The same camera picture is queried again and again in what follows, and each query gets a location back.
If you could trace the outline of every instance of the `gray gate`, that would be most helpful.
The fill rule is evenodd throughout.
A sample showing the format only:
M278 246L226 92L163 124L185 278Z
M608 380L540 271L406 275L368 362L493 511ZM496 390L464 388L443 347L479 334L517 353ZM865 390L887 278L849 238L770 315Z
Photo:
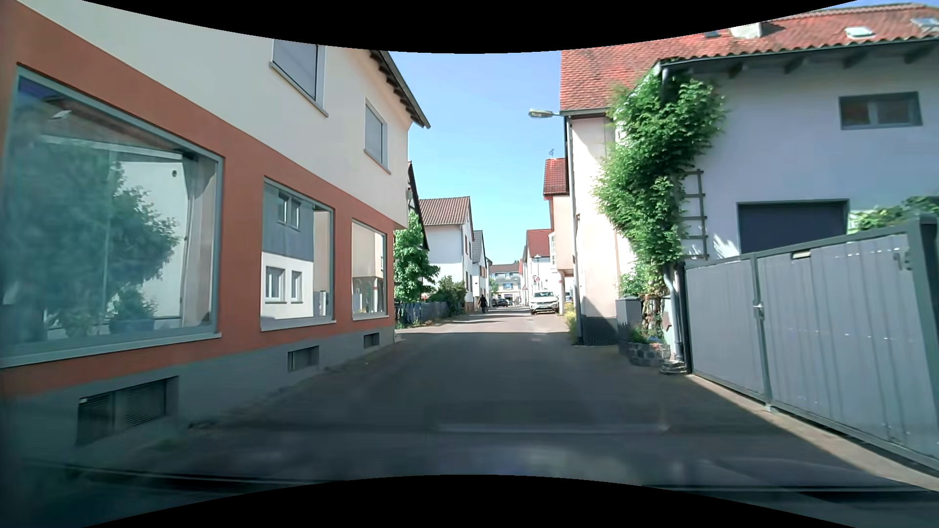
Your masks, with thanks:
M690 263L695 374L939 469L936 221Z

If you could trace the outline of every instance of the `bush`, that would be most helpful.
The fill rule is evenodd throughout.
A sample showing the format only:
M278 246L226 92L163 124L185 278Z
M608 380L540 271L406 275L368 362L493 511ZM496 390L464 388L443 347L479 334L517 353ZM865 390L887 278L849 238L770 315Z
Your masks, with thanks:
M577 314L574 312L574 303L564 303L564 322L567 323L567 334L571 338L571 345L576 345Z
M463 304L466 302L467 288L463 281L454 282L451 275L439 280L437 291L427 298L431 303L447 303L450 313L447 317L458 316L463 313Z

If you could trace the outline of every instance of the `white wall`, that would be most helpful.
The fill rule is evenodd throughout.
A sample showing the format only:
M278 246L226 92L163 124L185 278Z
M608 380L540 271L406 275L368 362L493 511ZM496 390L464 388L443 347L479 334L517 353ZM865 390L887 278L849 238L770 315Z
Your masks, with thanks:
M629 242L617 235L607 217L597 210L592 194L606 156L607 142L613 140L612 129L602 117L572 119L571 129L574 190L580 214L577 272L582 313L586 317L615 318L619 277L631 270L634 257Z
M326 117L270 68L272 39L80 0L20 1L408 225L411 120L367 50L327 49ZM390 175L363 151L366 98L389 124Z
M939 54L745 70L719 83L730 112L698 162L712 258L740 253L738 202L849 199L868 210L939 195ZM923 126L840 128L840 96L907 91L919 92Z

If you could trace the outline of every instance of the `white car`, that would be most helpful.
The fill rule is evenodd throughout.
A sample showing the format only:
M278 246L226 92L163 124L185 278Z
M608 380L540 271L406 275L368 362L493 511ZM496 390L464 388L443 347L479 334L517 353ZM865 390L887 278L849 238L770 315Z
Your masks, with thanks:
M536 291L529 300L529 311L532 315L538 312L553 312L557 314L560 311L558 298L553 291Z

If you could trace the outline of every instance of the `blue sky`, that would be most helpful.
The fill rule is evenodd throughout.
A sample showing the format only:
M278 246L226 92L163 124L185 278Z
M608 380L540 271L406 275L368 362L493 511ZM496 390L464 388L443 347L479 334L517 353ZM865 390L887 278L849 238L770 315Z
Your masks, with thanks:
M552 149L563 156L563 122L532 119L528 111L558 109L561 52L392 57L431 123L409 134L421 197L470 196L473 227L485 232L489 258L496 264L520 258L525 230L550 227L542 197L545 159Z

